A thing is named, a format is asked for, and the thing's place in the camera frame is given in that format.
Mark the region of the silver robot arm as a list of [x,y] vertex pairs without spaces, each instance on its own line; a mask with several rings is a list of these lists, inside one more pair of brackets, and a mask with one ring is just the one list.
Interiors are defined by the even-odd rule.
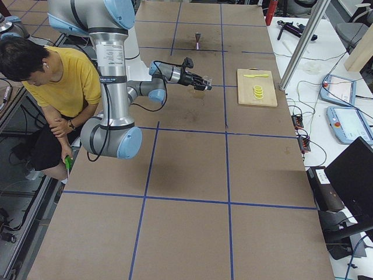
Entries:
[[103,112],[83,126],[83,147],[97,156],[133,158],[142,143],[129,108],[139,96],[165,104],[167,82],[210,90],[211,83],[191,73],[193,62],[181,65],[153,61],[146,66],[140,57],[134,1],[49,1],[50,25],[65,34],[89,37],[96,53]]
[[22,37],[29,39],[30,34],[17,16],[5,17],[1,14],[1,40],[6,37]]

